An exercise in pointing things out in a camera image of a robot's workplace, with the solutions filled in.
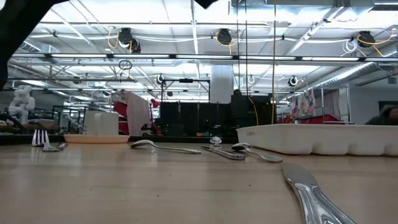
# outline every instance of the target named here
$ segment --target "white column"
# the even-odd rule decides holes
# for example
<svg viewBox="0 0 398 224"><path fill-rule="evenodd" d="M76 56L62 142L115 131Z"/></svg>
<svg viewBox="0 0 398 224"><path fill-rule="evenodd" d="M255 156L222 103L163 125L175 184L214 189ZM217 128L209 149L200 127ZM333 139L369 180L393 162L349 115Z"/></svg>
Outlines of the white column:
<svg viewBox="0 0 398 224"><path fill-rule="evenodd" d="M234 91L233 68L230 65L212 65L210 77L210 102L230 103Z"/></svg>

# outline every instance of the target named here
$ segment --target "knife handle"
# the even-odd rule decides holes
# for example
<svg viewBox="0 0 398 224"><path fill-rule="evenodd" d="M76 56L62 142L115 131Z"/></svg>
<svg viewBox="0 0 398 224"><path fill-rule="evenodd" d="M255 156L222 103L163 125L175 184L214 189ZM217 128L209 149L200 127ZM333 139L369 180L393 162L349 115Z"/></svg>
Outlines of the knife handle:
<svg viewBox="0 0 398 224"><path fill-rule="evenodd" d="M295 184L305 223L307 224L355 224L333 204L316 185Z"/></svg>

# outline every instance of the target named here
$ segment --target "butter knife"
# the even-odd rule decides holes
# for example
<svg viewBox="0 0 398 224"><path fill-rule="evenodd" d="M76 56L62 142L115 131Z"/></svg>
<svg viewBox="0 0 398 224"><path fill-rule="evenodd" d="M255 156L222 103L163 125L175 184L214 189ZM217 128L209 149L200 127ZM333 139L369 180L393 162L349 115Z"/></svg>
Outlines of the butter knife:
<svg viewBox="0 0 398 224"><path fill-rule="evenodd" d="M301 204L306 224L355 224L326 197L308 170L283 162L282 172Z"/></svg>

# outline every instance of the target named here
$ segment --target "white container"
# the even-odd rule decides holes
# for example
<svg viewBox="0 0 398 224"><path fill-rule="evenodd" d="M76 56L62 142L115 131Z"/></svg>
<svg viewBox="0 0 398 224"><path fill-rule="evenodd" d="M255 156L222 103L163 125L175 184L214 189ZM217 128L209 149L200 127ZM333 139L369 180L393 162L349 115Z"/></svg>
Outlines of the white container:
<svg viewBox="0 0 398 224"><path fill-rule="evenodd" d="M398 126L273 124L237 132L239 142L284 154L398 156Z"/></svg>
<svg viewBox="0 0 398 224"><path fill-rule="evenodd" d="M237 129L239 142L281 152L284 154L310 154L312 129L307 124L273 124Z"/></svg>

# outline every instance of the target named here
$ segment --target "pole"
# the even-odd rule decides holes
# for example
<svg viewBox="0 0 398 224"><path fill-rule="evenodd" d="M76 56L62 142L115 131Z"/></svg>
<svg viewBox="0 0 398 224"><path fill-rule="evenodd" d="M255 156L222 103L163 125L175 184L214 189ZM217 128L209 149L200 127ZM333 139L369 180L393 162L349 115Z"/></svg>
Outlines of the pole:
<svg viewBox="0 0 398 224"><path fill-rule="evenodd" d="M348 122L351 122L351 105L350 105L350 97L349 97L349 88L346 86L346 94L347 94L347 115L348 115Z"/></svg>
<svg viewBox="0 0 398 224"><path fill-rule="evenodd" d="M322 94L322 123L325 122L325 102L323 101L323 87L321 88L321 94Z"/></svg>

